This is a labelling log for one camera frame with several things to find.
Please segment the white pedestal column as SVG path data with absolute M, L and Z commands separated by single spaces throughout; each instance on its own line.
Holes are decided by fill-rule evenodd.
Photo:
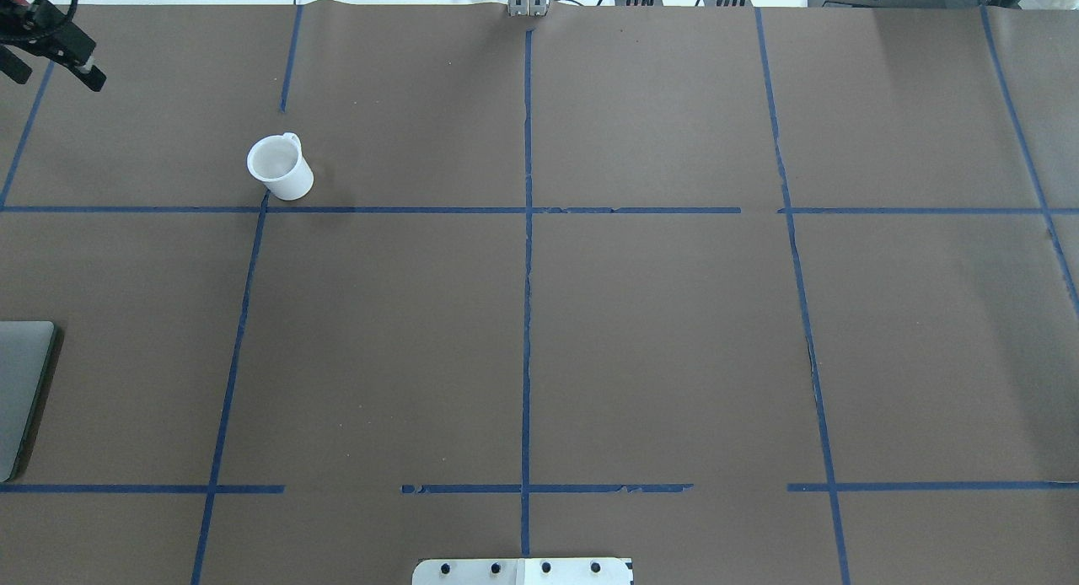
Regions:
M 412 584 L 633 584 L 631 559 L 617 557 L 427 559 Z

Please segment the white plastic cup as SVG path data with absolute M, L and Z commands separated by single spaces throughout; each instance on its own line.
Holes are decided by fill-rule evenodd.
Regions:
M 282 201 L 305 198 L 314 185 L 314 173 L 303 155 L 302 142 L 292 132 L 267 136 L 255 142 L 247 153 L 246 168 L 255 180 Z

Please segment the silver closed laptop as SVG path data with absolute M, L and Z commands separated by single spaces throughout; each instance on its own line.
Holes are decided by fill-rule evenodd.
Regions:
M 53 321 L 1 321 L 1 481 L 19 473 L 57 327 Z

